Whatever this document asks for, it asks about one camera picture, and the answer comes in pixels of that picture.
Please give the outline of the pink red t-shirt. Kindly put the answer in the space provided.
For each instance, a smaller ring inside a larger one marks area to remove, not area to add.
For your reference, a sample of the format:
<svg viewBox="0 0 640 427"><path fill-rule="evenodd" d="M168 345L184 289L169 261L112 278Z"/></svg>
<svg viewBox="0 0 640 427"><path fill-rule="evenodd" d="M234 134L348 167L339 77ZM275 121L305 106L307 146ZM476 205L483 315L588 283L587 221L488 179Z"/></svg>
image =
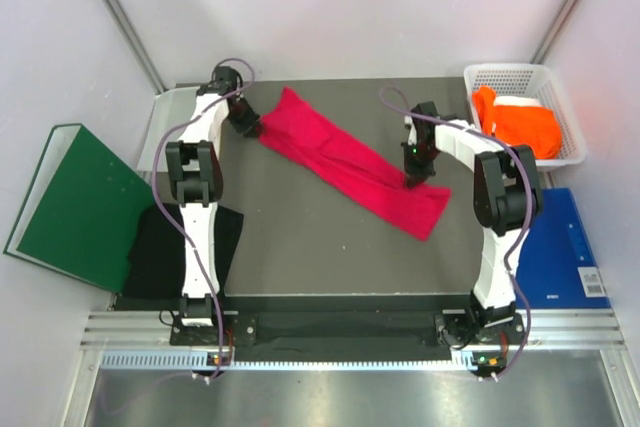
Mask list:
<svg viewBox="0 0 640 427"><path fill-rule="evenodd" d="M414 238L425 241L451 197L447 188L410 188L405 174L373 149L318 113L285 87L261 119L260 142L301 165L356 204Z"/></svg>

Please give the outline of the black t-shirt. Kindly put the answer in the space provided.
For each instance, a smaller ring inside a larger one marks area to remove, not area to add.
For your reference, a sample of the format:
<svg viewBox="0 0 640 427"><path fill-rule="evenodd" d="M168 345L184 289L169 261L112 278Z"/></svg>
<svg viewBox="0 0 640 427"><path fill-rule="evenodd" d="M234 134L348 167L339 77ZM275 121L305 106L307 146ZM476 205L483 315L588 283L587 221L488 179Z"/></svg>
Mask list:
<svg viewBox="0 0 640 427"><path fill-rule="evenodd" d="M224 284L232 266L244 224L244 215L221 206L216 213L214 258L217 278ZM177 299L186 276L184 237L157 205L139 217L136 237L128 253L129 275L121 295L125 298Z"/></svg>

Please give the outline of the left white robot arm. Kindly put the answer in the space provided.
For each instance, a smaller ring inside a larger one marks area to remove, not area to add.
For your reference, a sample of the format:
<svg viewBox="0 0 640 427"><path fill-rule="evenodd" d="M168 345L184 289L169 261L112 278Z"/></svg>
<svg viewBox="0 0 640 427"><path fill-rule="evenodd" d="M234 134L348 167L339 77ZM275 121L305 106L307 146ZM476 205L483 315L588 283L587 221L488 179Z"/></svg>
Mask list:
<svg viewBox="0 0 640 427"><path fill-rule="evenodd" d="M227 329L220 314L214 240L224 189L219 162L222 125L229 122L245 138L262 133L259 114L242 94L244 87L240 72L228 60L220 62L211 80L196 91L189 125L164 147L171 193L179 205L185 235L180 319L209 344L220 341Z"/></svg>

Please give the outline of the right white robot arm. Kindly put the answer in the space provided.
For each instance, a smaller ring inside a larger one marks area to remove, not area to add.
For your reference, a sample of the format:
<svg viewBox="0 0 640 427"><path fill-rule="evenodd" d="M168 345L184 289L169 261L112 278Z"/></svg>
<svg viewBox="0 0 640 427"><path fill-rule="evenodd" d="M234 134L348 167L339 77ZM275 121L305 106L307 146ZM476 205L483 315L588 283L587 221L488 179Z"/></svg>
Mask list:
<svg viewBox="0 0 640 427"><path fill-rule="evenodd" d="M527 145L509 147L467 121L444 118L431 101L404 118L402 143L409 188L435 175L434 161L447 154L473 174L472 206L483 228L478 279L472 289L466 327L476 341L498 336L515 315L516 276L522 244L543 208L536 160Z"/></svg>

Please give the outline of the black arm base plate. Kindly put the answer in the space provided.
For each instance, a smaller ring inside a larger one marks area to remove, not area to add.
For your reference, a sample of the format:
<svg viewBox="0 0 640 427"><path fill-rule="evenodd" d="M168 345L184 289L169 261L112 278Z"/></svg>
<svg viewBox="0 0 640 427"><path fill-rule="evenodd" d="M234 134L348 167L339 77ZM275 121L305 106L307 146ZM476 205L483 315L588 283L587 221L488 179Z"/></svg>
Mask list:
<svg viewBox="0 0 640 427"><path fill-rule="evenodd" d="M457 311L263 311L227 315L221 329L175 324L170 344L232 353L236 364L431 361L448 359L452 346L497 346L500 330L519 342L522 317L474 332Z"/></svg>

